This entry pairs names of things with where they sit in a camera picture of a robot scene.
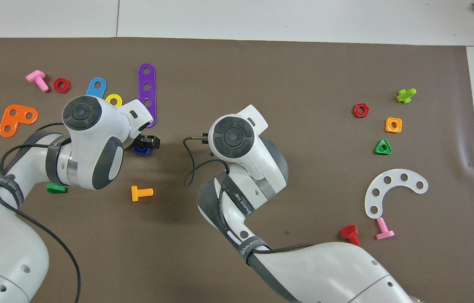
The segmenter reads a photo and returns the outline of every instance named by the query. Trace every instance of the purple perforated bar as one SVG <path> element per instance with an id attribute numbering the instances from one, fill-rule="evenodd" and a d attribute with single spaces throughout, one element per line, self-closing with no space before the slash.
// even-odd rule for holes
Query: purple perforated bar
<path id="1" fill-rule="evenodd" d="M 153 127 L 156 124 L 156 82 L 154 67 L 149 63 L 143 63 L 138 69 L 138 99 L 153 116 L 153 123 L 147 127 Z"/>

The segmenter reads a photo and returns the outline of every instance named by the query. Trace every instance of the green triangular nut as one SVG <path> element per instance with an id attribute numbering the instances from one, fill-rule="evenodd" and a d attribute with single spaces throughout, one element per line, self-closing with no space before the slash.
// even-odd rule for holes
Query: green triangular nut
<path id="1" fill-rule="evenodd" d="M 380 140 L 375 146 L 375 153 L 377 155 L 390 155 L 392 153 L 392 148 L 386 139 Z"/>
<path id="2" fill-rule="evenodd" d="M 67 192 L 67 188 L 59 184 L 51 183 L 46 186 L 46 191 L 50 194 L 62 194 Z"/>

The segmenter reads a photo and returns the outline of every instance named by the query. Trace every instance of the black velcro strap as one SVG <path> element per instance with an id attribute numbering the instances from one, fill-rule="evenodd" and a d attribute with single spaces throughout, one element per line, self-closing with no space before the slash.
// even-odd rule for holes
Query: black velcro strap
<path id="1" fill-rule="evenodd" d="M 222 171 L 216 176 L 216 180 L 222 186 L 222 189 L 228 194 L 229 198 L 235 205 L 240 209 L 241 213 L 246 216 L 246 218 L 250 217 L 256 209 L 252 206 L 248 198 L 243 194 L 243 192 L 239 189 L 237 184 L 231 180 L 229 175 Z"/>
<path id="2" fill-rule="evenodd" d="M 48 145 L 48 151 L 46 152 L 46 176 L 48 176 L 52 183 L 66 186 L 58 178 L 58 156 L 61 146 L 69 142 L 70 136 L 61 135 Z"/>
<path id="3" fill-rule="evenodd" d="M 256 247 L 265 245 L 269 247 L 265 241 L 263 241 L 262 238 L 259 238 L 257 236 L 252 236 L 241 243 L 239 247 L 237 248 L 239 255 L 241 255 L 241 258 L 244 259 L 246 263 L 248 263 L 248 256 Z"/>
<path id="4" fill-rule="evenodd" d="M 0 176 L 0 186 L 8 190 L 16 201 L 16 208 L 19 209 L 24 202 L 24 194 L 18 186 L 18 183 L 14 182 L 14 175 Z"/>

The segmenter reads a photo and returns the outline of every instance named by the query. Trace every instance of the yellow ring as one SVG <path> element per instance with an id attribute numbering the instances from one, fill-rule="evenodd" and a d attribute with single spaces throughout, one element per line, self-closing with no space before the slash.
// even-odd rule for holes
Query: yellow ring
<path id="1" fill-rule="evenodd" d="M 111 104 L 110 101 L 112 101 L 112 99 L 117 100 L 117 104 L 114 105 L 115 107 L 119 107 L 119 106 L 123 105 L 123 99 L 122 99 L 121 96 L 119 96 L 118 94 L 111 94 L 111 95 L 108 95 L 108 96 L 106 97 L 106 101 L 107 101 L 108 103 L 110 103 L 110 104 Z"/>

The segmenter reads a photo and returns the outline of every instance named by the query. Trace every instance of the white table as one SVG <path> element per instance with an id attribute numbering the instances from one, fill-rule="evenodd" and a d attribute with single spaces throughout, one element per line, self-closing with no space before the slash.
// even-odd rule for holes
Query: white table
<path id="1" fill-rule="evenodd" d="M 474 100 L 471 0 L 0 1 L 0 37 L 129 36 L 464 45 Z"/>

